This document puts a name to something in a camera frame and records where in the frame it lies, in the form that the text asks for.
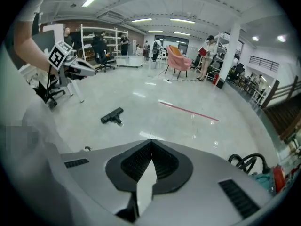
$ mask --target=white pillar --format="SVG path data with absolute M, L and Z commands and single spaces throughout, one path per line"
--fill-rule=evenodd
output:
M 232 62 L 234 60 L 234 55 L 238 44 L 239 31 L 240 31 L 240 22 L 236 21 L 231 28 L 230 41 L 229 41 L 227 53 L 220 71 L 220 78 L 223 79 L 224 81 L 226 80 L 228 72 L 232 67 Z

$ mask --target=red object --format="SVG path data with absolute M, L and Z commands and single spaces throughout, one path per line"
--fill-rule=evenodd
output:
M 217 82 L 217 80 L 218 80 L 219 77 L 220 77 L 219 74 L 216 74 L 216 75 L 214 76 L 214 80 L 213 80 L 213 82 L 212 82 L 214 85 L 216 84 L 216 82 Z
M 205 55 L 207 54 L 206 50 L 205 50 L 203 47 L 201 47 L 201 48 L 199 49 L 198 53 L 199 53 L 201 56 L 205 56 Z
M 281 166 L 276 166 L 273 168 L 274 180 L 276 184 L 276 193 L 279 193 L 280 190 L 285 186 L 284 173 Z
M 167 103 L 164 103 L 164 102 L 160 102 L 160 103 L 163 104 L 163 105 L 167 105 L 167 106 L 169 106 L 169 107 L 175 108 L 175 109 L 179 109 L 179 110 L 181 110 L 181 111 L 186 111 L 186 112 L 189 112 L 189 113 L 192 113 L 192 114 L 195 114 L 195 115 L 200 115 L 200 116 L 203 116 L 203 117 L 205 117 L 205 118 L 208 118 L 208 119 L 211 119 L 211 120 L 214 120 L 214 121 L 220 121 L 220 120 L 218 120 L 218 119 L 216 119 L 216 118 L 213 118 L 213 117 L 210 117 L 210 116 L 206 116 L 206 115 L 202 115 L 202 114 L 197 113 L 197 112 L 189 111 L 189 110 L 186 110 L 186 109 L 177 107 L 177 106 L 175 106 L 175 105 L 167 104 Z

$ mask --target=cap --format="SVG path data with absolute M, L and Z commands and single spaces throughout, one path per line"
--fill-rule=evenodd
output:
M 214 37 L 212 35 L 210 35 L 207 40 L 214 40 Z

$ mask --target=black bag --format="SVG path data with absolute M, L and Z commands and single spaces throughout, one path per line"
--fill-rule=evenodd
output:
M 152 53 L 153 53 L 153 54 L 156 54 L 157 51 L 158 51 L 158 44 L 157 44 L 157 42 L 155 41 L 155 42 L 154 42 L 154 45 L 153 45 L 153 47 L 152 47 Z

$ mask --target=window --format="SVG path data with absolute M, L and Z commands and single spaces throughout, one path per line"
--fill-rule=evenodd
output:
M 161 41 L 163 49 L 166 48 L 166 46 L 173 45 L 179 50 L 183 50 L 183 54 L 186 55 L 189 40 L 172 36 L 155 35 L 155 40 L 157 39 Z

